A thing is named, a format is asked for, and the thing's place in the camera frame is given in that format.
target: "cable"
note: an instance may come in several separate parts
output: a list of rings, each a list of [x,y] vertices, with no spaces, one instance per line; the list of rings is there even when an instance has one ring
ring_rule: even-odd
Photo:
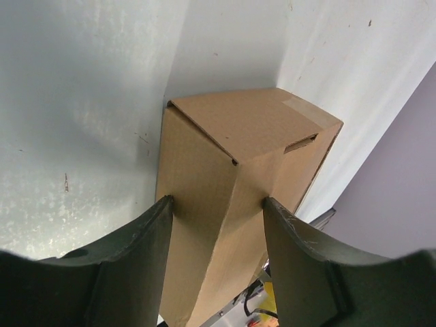
[[[248,310],[248,300],[250,299],[250,296],[252,295],[254,289],[257,287],[257,285],[255,283],[251,284],[248,288],[247,288],[247,295],[245,296],[245,300],[244,300],[244,312],[245,315],[247,317],[249,317],[250,315],[252,315],[253,313],[263,313],[264,315],[270,315],[271,317],[277,318],[279,319],[279,316],[272,311],[269,310],[265,310],[265,309],[254,309],[253,312],[250,312]]]
[[[254,309],[253,310],[253,313],[263,313],[264,315],[270,315],[271,317],[273,317],[273,318],[276,318],[276,319],[279,319],[279,316],[275,313],[275,312],[272,312],[272,311],[269,311],[269,310],[265,310],[265,309]]]

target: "cardboard box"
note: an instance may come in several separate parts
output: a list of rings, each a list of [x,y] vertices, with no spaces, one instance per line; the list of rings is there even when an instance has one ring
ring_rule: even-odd
[[[198,327],[264,263],[262,199],[294,212],[342,122],[281,89],[173,99],[163,116],[157,198],[174,196],[160,313]]]

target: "yellow object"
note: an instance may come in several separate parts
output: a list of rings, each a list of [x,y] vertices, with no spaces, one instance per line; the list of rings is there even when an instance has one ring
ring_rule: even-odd
[[[275,296],[274,296],[274,289],[273,289],[273,283],[267,281],[264,284],[265,292],[268,294],[268,297],[265,299],[265,301],[259,306],[260,309],[265,309],[268,311],[272,311],[274,313],[277,313],[277,307],[275,304]],[[271,317],[269,315],[264,315],[263,313],[260,314],[261,319],[261,326],[265,327],[276,327],[279,325],[276,318]]]

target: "box flap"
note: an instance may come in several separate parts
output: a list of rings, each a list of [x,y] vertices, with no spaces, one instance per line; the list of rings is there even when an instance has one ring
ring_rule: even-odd
[[[322,130],[284,102],[281,89],[209,93],[171,102],[237,162],[309,139]],[[313,106],[298,98],[298,106]]]

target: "purple wall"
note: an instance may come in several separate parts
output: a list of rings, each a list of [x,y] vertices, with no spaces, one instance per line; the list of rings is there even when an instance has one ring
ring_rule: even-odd
[[[338,199],[324,231],[394,258],[436,248],[436,64]]]

